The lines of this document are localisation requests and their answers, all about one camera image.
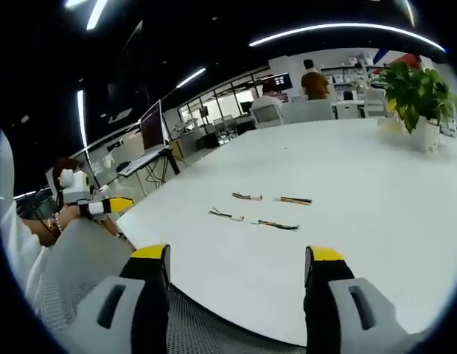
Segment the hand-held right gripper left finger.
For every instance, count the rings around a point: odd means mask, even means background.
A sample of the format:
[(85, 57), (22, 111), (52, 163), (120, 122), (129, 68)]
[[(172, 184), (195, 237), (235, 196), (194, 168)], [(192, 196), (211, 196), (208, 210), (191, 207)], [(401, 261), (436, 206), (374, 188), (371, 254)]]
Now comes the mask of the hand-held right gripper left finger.
[(78, 305), (69, 353), (165, 353), (170, 245), (138, 249), (118, 277), (107, 277)]

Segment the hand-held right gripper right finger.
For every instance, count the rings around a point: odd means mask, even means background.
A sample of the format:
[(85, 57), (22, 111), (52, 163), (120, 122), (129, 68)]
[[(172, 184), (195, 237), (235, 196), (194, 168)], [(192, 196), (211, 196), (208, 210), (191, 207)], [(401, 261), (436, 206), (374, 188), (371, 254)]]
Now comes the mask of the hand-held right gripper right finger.
[(394, 305), (334, 249), (306, 247), (304, 287), (307, 353), (408, 351)]

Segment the person's left hand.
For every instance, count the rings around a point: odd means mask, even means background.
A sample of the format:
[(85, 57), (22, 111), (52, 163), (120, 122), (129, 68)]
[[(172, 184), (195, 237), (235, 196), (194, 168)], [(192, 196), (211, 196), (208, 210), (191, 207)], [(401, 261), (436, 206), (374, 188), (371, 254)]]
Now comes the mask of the person's left hand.
[(55, 220), (57, 228), (62, 233), (71, 221), (81, 216), (81, 210), (78, 205), (65, 205), (56, 215)]

